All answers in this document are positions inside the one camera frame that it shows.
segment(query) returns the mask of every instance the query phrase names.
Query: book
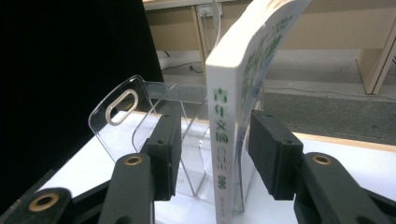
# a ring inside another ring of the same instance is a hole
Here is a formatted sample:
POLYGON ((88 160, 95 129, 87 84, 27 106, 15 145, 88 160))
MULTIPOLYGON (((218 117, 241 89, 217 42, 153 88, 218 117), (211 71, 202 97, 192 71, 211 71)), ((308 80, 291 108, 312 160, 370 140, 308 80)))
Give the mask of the book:
POLYGON ((218 224, 232 222, 233 203, 244 197, 240 160, 246 153, 250 111, 279 46, 309 3, 252 1, 205 62, 218 224))

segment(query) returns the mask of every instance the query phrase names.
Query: book spine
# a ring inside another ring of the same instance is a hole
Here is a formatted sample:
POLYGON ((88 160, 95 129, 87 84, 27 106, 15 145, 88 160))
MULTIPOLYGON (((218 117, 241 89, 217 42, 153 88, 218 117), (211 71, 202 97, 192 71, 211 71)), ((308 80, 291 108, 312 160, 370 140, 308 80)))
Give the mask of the book spine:
POLYGON ((232 69, 210 66, 206 72, 216 220, 228 224, 233 217, 236 75, 232 69))

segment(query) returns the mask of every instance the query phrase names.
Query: floor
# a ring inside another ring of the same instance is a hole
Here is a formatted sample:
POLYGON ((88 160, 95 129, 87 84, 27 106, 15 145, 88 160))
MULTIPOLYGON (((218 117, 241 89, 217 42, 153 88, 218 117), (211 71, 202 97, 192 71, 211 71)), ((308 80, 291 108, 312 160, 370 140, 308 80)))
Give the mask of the floor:
MULTIPOLYGON (((264 109, 293 132, 396 146, 396 64, 379 94, 367 95, 356 56, 354 49, 280 50, 264 80, 264 109)), ((198 51, 158 57, 165 82, 205 84, 198 51)))

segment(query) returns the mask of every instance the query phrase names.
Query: desk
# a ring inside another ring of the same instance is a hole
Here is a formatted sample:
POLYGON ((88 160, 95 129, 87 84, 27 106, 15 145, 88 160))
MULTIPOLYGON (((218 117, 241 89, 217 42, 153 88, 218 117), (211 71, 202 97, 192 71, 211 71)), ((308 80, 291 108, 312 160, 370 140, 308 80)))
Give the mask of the desk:
MULTIPOLYGON (((203 62, 215 43, 213 20, 198 16, 211 0, 145 1, 157 50, 199 50, 203 62)), ((218 0, 223 34, 251 0, 218 0)), ((357 64, 368 94, 377 94, 396 54, 396 1, 312 0, 282 49, 359 49, 357 64)))
MULTIPOLYGON (((322 152, 339 160, 358 183, 396 201, 396 147, 379 144, 296 134, 304 153, 322 152)), ((113 160, 94 137, 42 189, 63 187, 75 197, 111 177, 113 160)), ((170 202, 156 202, 156 223, 215 224, 212 203, 177 193, 170 202)), ((247 194, 246 212, 233 217, 233 223, 297 223, 293 202, 276 202, 255 173, 247 194)))

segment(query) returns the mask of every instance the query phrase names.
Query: transparent plastic bookend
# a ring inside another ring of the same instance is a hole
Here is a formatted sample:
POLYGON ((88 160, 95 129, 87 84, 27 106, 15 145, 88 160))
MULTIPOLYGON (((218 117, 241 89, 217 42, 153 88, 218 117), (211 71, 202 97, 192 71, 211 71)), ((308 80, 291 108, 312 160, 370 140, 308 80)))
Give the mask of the transparent plastic bookend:
MULTIPOLYGON (((145 82, 134 76, 115 88, 92 111, 89 125, 109 156, 116 161, 139 152, 161 115, 180 110, 182 152, 177 194, 214 204, 212 153, 206 87, 145 82)), ((242 136, 240 147, 246 137, 242 136)), ((242 212, 254 166, 244 149, 234 167, 234 211, 242 212)), ((176 205, 183 210, 183 204, 176 205)))

